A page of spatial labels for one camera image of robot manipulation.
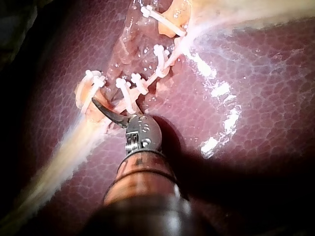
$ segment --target metal jaw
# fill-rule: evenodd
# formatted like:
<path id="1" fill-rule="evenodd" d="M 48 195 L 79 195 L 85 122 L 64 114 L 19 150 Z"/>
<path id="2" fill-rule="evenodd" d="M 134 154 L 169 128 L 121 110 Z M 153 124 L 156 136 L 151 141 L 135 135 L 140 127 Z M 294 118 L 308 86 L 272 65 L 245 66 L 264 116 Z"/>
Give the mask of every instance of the metal jaw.
<path id="1" fill-rule="evenodd" d="M 108 110 L 95 98 L 92 98 L 92 102 L 111 121 L 126 128 L 127 155 L 142 150 L 161 152 L 162 132 L 151 116 L 142 114 L 123 116 Z"/>

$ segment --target white suture clip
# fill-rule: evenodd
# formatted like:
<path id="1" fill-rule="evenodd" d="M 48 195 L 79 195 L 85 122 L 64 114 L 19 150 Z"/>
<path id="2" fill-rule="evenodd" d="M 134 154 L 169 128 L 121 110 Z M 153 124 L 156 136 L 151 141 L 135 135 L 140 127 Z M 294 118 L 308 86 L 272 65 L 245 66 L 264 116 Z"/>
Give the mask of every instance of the white suture clip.
<path id="1" fill-rule="evenodd" d="M 136 109 L 132 107 L 133 102 L 131 101 L 131 97 L 130 97 L 130 86 L 131 86 L 131 83 L 126 82 L 125 79 L 121 79 L 121 78 L 116 79 L 116 87 L 121 89 L 123 93 L 127 112 L 129 112 L 130 114 L 135 114 Z"/>
<path id="2" fill-rule="evenodd" d="M 77 89 L 77 93 L 75 96 L 75 103 L 76 103 L 77 107 L 81 107 L 81 105 L 82 105 L 81 93 L 82 93 L 83 86 L 89 80 L 93 80 L 92 88 L 90 89 L 89 94 L 86 97 L 86 99 L 83 103 L 83 106 L 81 108 L 81 113 L 83 113 L 83 114 L 85 114 L 85 112 L 87 111 L 87 109 L 88 109 L 88 107 L 92 101 L 92 97 L 94 97 L 97 90 L 105 85 L 105 81 L 104 81 L 105 76 L 103 76 L 102 73 L 99 72 L 98 70 L 94 70 L 94 71 L 87 70 L 85 72 L 85 74 L 86 74 L 86 76 L 82 79 L 82 82 L 79 84 L 78 89 Z"/>
<path id="3" fill-rule="evenodd" d="M 186 35 L 185 30 L 173 24 L 172 22 L 170 22 L 168 19 L 162 16 L 159 12 L 154 11 L 152 6 L 147 5 L 147 6 L 141 7 L 141 12 L 145 18 L 148 18 L 149 16 L 153 17 L 154 19 L 156 19 L 157 21 L 161 22 L 166 27 L 174 31 L 174 33 L 176 33 L 178 36 L 182 37 Z"/>
<path id="4" fill-rule="evenodd" d="M 149 90 L 148 88 L 146 88 L 144 86 L 144 83 L 145 83 L 145 79 L 141 79 L 141 75 L 136 73 L 132 73 L 131 74 L 131 82 L 133 82 L 134 84 L 137 85 L 137 89 L 139 90 L 139 92 L 142 94 L 142 95 L 146 95 Z"/>
<path id="5" fill-rule="evenodd" d="M 169 73 L 169 66 L 164 69 L 165 62 L 168 60 L 168 55 L 170 52 L 168 50 L 164 50 L 162 45 L 154 45 L 153 47 L 154 55 L 157 56 L 158 65 L 156 68 L 156 74 L 160 78 L 164 78 Z"/>

